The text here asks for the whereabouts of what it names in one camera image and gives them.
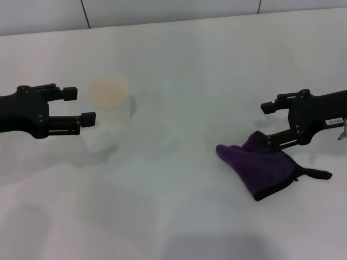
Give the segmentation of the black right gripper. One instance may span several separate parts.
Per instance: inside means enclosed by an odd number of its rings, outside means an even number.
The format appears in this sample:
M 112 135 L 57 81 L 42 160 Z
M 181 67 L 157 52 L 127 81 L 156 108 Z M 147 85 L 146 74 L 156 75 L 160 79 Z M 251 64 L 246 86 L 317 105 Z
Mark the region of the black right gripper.
M 315 96 L 308 89 L 278 94 L 273 102 L 261 104 L 264 114 L 288 109 L 290 129 L 265 136 L 268 147 L 283 150 L 307 145 L 318 132 L 344 126 L 347 119 L 347 90 Z

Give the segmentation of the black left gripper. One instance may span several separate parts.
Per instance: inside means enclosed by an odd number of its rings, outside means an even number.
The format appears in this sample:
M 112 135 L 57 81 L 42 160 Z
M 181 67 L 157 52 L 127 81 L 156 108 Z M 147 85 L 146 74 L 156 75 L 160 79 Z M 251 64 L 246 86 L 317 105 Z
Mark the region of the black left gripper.
M 35 139 L 52 135 L 79 135 L 81 128 L 95 126 L 96 113 L 50 116 L 48 101 L 77 99 L 78 89 L 56 84 L 19 86 L 11 95 L 0 96 L 0 133 L 26 132 Z

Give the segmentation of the white paper cup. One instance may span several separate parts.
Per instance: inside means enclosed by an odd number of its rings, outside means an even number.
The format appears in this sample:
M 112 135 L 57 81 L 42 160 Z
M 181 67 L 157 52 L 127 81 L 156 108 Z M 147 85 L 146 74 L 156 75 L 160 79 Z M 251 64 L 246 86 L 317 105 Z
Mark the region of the white paper cup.
M 112 75 L 94 81 L 89 98 L 98 120 L 115 132 L 127 127 L 131 118 L 130 87 L 123 77 Z

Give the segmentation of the purple rag with black trim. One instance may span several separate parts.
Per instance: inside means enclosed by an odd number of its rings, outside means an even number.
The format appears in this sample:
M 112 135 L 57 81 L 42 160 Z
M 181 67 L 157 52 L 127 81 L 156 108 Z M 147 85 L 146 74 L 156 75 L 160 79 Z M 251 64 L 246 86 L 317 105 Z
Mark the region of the purple rag with black trim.
M 297 164 L 281 150 L 270 148 L 263 133 L 252 133 L 242 146 L 217 145 L 216 154 L 240 177 L 258 202 L 290 186 L 299 177 L 329 180 L 332 173 Z

